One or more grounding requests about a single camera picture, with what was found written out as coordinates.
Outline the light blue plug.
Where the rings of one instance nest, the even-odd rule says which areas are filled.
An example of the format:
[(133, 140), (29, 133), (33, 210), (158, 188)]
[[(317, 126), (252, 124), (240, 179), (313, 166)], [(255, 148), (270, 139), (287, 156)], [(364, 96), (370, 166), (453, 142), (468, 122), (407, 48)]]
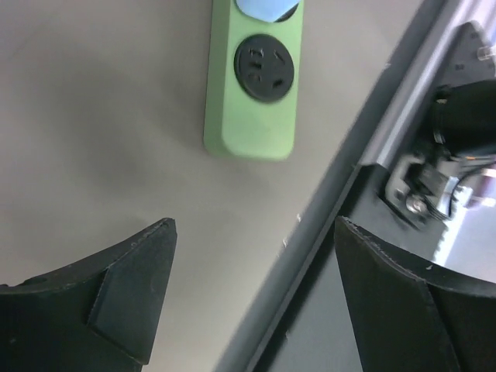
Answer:
[(235, 0), (238, 9), (246, 16), (262, 22), (283, 22), (292, 17), (299, 0)]

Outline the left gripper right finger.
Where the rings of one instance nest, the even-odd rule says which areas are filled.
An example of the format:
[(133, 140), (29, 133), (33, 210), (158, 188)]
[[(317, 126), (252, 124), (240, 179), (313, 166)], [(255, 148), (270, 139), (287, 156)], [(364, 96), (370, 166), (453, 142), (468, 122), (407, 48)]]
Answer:
[(493, 371), (495, 285), (339, 217), (339, 272), (365, 371)]

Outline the green power strip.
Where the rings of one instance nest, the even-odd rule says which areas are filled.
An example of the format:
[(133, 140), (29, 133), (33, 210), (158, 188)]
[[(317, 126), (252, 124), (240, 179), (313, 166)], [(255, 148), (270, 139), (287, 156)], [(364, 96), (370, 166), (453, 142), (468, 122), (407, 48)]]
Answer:
[(203, 143), (212, 155), (284, 160), (293, 150), (304, 3), (283, 22), (212, 3)]

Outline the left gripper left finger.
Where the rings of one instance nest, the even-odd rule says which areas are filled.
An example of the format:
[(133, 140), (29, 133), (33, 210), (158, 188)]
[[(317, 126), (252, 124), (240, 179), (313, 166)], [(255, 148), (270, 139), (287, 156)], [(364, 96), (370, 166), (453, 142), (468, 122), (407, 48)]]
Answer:
[(60, 269), (1, 287), (3, 371), (140, 371), (150, 362), (174, 253), (161, 219)]

